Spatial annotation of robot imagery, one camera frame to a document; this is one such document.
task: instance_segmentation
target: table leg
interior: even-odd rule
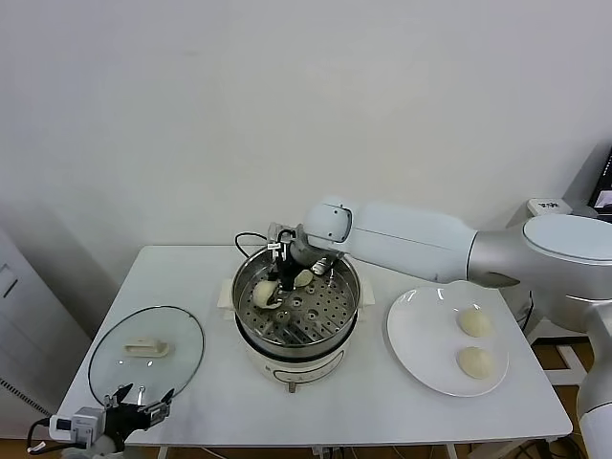
[[[545,370],[546,376],[552,385],[581,385],[586,377],[586,370],[582,362],[572,349],[572,346],[557,346],[567,369]]]
[[[166,459],[168,455],[168,447],[160,447],[160,452],[157,453],[157,459]]]
[[[525,443],[525,440],[514,440],[512,442],[503,443],[485,443],[468,454],[468,459],[501,459],[513,449],[520,447],[523,443]]]
[[[455,445],[453,443],[447,443],[447,455],[448,459],[458,459],[457,450],[455,449]]]
[[[312,450],[313,450],[313,456],[318,456],[321,459],[323,459],[323,454],[325,454],[324,447],[312,447]]]

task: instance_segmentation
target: white wall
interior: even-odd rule
[[[612,124],[601,1],[0,0],[0,226],[88,331],[323,194],[503,225]]]

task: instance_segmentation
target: black cable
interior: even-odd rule
[[[532,312],[534,311],[534,297],[532,296],[531,290],[529,291],[529,300],[531,301],[532,305],[529,307],[529,311],[527,312],[527,317],[525,318],[525,321],[523,322],[523,326],[520,327],[520,329],[523,332],[527,328],[527,322],[529,322],[529,318],[532,316]]]
[[[567,436],[559,438],[557,441],[562,444],[569,444],[570,448],[572,449],[572,459],[588,459],[586,455],[582,452],[582,449],[580,448],[579,444],[576,443],[576,441],[572,437]]]
[[[36,421],[34,424],[30,426],[30,429],[28,430],[28,439],[26,440],[27,449],[33,448],[32,437],[34,435],[34,429],[37,428],[38,426],[48,427],[50,421],[51,421],[51,418],[43,418],[43,419],[39,419],[38,421]],[[66,443],[64,445],[55,445],[54,447],[46,447],[46,448],[39,449],[36,451],[29,450],[28,454],[30,454],[31,456],[39,456],[41,454],[47,454],[48,452],[52,452],[52,451],[60,451],[61,449],[66,449],[66,448],[84,449],[84,446],[79,443]]]
[[[285,228],[278,232],[278,236],[276,236],[276,242],[282,241],[283,234],[289,234],[290,236],[295,237],[295,231],[293,231],[292,229]]]
[[[242,236],[255,236],[255,237],[258,237],[260,239],[263,239],[264,241],[268,240],[268,238],[266,236],[264,236],[263,234],[259,234],[258,232],[244,231],[244,232],[239,232],[238,234],[236,234],[234,236],[234,238],[233,238],[233,243],[235,244],[236,249],[238,249],[243,255],[245,255],[246,258],[249,258],[249,254],[246,253],[242,249],[242,247],[240,247],[240,243],[238,242],[238,239],[240,239]]]

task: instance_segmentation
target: wooden floor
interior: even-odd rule
[[[574,344],[572,347],[578,354],[584,367],[589,370],[593,364],[591,346],[588,343],[581,343]],[[534,346],[534,351],[544,369],[553,370],[565,367],[555,346],[537,344]],[[556,387],[555,391],[574,424],[574,431],[576,433],[572,435],[572,438],[579,444],[582,451],[584,451],[584,444],[579,434],[579,425],[576,417],[578,387]],[[536,451],[536,446],[530,446],[528,443],[524,448],[525,447],[527,447],[527,453],[521,453],[520,450],[515,450],[509,453],[505,459],[530,459],[530,457],[532,459],[540,459]],[[447,458],[446,449],[442,446],[397,447],[396,450],[392,447],[346,448],[344,450],[343,459],[401,459],[400,454],[404,459]],[[560,457],[571,457],[568,455],[567,449],[565,449],[563,445],[558,444],[558,442],[551,445],[551,451]],[[313,454],[309,448],[217,448],[214,452],[228,459],[313,459]],[[457,455],[459,459],[466,459],[469,452],[469,445],[457,446]],[[137,459],[155,459],[157,458],[158,449],[138,448],[134,453]],[[25,451],[24,441],[0,440],[0,459],[26,459],[28,457],[33,456],[29,456]],[[46,459],[59,459],[61,456],[58,453],[51,453],[41,457]],[[199,448],[171,448],[168,453],[168,459],[212,459],[214,457],[215,456],[212,454]],[[332,459],[342,459],[341,452],[339,450],[336,451]]]

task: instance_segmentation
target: cable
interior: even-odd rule
[[[55,445],[54,447],[47,447],[47,448],[42,448],[42,449],[33,449],[32,446],[32,437],[34,434],[34,430],[38,427],[38,426],[43,426],[43,427],[48,427],[49,426],[49,422],[51,421],[51,418],[43,418],[43,419],[39,419],[38,421],[36,421],[34,424],[32,424],[30,426],[30,429],[28,430],[28,439],[26,440],[26,448],[28,449],[28,454],[30,454],[31,456],[39,456],[41,454],[47,454],[48,452],[52,452],[52,451],[60,451],[61,449],[66,449],[66,448],[80,448],[80,449],[84,449],[83,445],[80,443],[66,443],[63,445]]]
[[[228,459],[226,456],[222,456],[221,454],[214,452],[212,449],[208,449],[208,448],[202,448],[202,449],[206,451],[208,454],[211,454],[214,457],[218,457],[219,459]]]
[[[529,322],[530,317],[532,316],[532,311],[534,310],[534,297],[532,296],[532,291],[529,291],[529,300],[532,305],[529,307],[529,311],[527,312],[527,317],[525,317],[525,321],[523,322],[523,326],[520,329],[524,332],[527,328],[527,322]]]
[[[567,437],[563,437],[563,438],[559,438],[557,440],[560,443],[567,443],[569,444],[569,446],[571,447],[573,454],[572,457],[576,458],[576,459],[588,459],[586,457],[586,455],[582,452],[582,448],[580,448],[579,444],[576,443],[576,441],[570,437],[569,435]]]
[[[295,231],[293,231],[292,229],[285,228],[278,232],[278,236],[276,236],[276,242],[282,241],[283,234],[289,234],[290,236],[295,237]]]
[[[400,459],[405,459],[405,457],[403,457],[403,456],[402,456],[402,454],[401,454],[401,453],[398,451],[398,449],[397,449],[397,448],[395,448],[395,447],[393,447],[393,446],[392,446],[392,448],[393,448],[393,450],[395,451],[395,453],[396,453],[398,456],[400,456]]]
[[[238,249],[243,255],[245,255],[245,258],[249,258],[249,254],[246,253],[242,249],[242,247],[240,247],[240,243],[238,242],[238,239],[240,239],[242,236],[254,236],[254,237],[263,239],[264,241],[268,240],[266,236],[264,236],[263,234],[259,234],[258,232],[244,231],[244,232],[239,232],[238,234],[236,234],[233,238],[233,243],[235,244],[236,249]]]

